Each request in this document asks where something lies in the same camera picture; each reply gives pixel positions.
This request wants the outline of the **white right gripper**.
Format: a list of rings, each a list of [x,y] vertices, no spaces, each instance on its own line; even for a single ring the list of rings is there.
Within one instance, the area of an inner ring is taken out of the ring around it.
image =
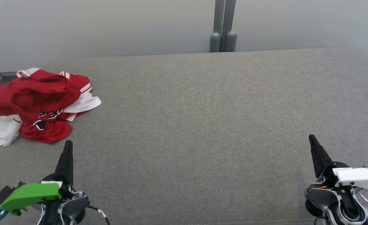
[[[310,134],[308,140],[311,147],[315,177],[319,178],[322,174],[323,184],[331,188],[351,186],[368,190],[368,168],[352,168],[341,162],[334,162],[332,164],[333,160],[318,142],[315,135]]]

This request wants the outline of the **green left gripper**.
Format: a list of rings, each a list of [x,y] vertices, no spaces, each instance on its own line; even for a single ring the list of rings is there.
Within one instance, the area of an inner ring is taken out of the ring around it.
[[[73,142],[67,140],[60,154],[55,173],[43,178],[39,183],[23,184],[11,188],[1,206],[17,215],[17,212],[28,206],[47,201],[63,201],[71,198],[73,189]]]

